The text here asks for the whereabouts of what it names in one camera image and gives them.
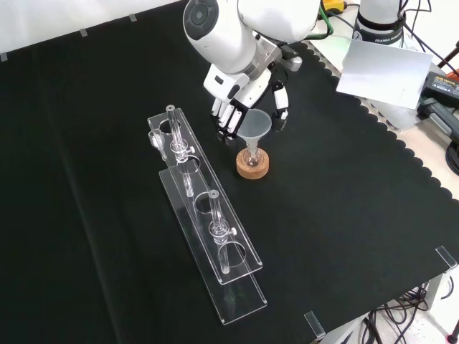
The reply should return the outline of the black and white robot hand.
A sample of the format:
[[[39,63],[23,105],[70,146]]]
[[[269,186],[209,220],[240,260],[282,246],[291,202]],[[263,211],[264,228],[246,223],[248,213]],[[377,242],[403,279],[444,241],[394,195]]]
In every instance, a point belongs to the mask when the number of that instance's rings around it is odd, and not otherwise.
[[[273,117],[280,123],[287,120],[290,102],[285,82],[276,77],[279,70],[285,69],[273,62],[257,79],[249,80],[244,73],[227,75],[215,65],[209,68],[204,88],[214,97],[211,115],[220,136],[225,140],[236,138],[247,112],[256,107],[268,90],[275,98]]]

